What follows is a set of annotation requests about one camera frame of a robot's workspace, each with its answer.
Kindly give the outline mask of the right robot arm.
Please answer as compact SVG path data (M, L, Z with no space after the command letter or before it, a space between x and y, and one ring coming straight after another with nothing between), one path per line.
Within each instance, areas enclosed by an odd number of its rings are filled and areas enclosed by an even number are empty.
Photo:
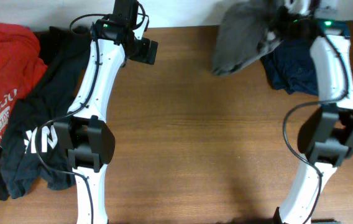
M314 18L316 1L285 1L278 8L270 29L287 36L307 27L313 36L309 48L316 69L317 110L302 125L297 149L291 153L300 161L295 180L284 202L276 208L273 223L312 223L313 213L328 180L353 155L353 78L349 58L350 32L345 22Z

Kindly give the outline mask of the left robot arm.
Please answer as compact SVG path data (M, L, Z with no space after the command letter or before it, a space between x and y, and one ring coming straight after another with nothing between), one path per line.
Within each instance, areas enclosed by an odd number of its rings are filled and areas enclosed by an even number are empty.
M116 1L91 26L90 55L78 94L66 116L53 121L77 189L77 223L107 223L105 177L115 150L106 124L118 71L128 60L153 65L156 41L144 37L149 16L137 0Z

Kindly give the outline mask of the grey shorts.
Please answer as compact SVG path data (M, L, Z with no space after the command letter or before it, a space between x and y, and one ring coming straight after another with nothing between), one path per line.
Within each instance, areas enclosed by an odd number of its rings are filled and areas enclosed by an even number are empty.
M270 24L283 5L283 1L268 0L231 5L218 29L211 73L219 77L232 75L275 50L282 38Z

